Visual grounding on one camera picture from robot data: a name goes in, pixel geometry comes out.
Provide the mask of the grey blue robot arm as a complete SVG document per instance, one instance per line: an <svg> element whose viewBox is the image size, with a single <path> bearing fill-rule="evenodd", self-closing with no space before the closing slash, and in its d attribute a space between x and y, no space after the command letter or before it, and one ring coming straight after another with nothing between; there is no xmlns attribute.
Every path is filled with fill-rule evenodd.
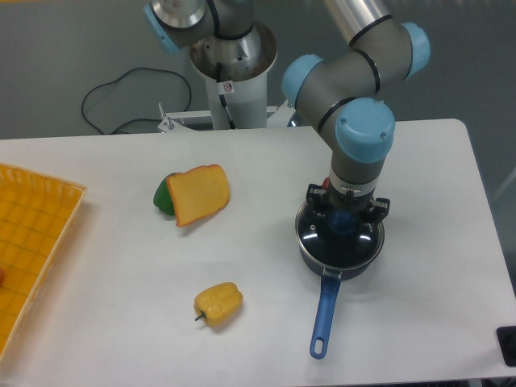
<svg viewBox="0 0 516 387"><path fill-rule="evenodd" d="M392 147L395 119L377 93L422 70L430 58L427 34L393 20L382 1L328 1L349 47L327 63L316 55L296 59L281 88L287 102L332 151L327 186L308 191L315 212L329 209L379 223L389 201L374 198ZM204 77L214 129L264 127L267 74L277 58L272 32L254 17L250 1L152 1L144 14L167 52L189 51Z"/></svg>

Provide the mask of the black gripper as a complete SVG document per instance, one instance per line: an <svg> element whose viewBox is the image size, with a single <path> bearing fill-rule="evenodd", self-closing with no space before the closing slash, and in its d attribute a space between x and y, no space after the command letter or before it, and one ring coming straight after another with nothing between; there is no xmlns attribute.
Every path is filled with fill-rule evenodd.
<svg viewBox="0 0 516 387"><path fill-rule="evenodd" d="M388 215L390 200L388 198L372 198L374 191L357 196L352 191L340 193L334 187L309 184L306 191L306 203L314 213L332 214L337 210L351 213L362 212L366 223L380 224Z"/></svg>

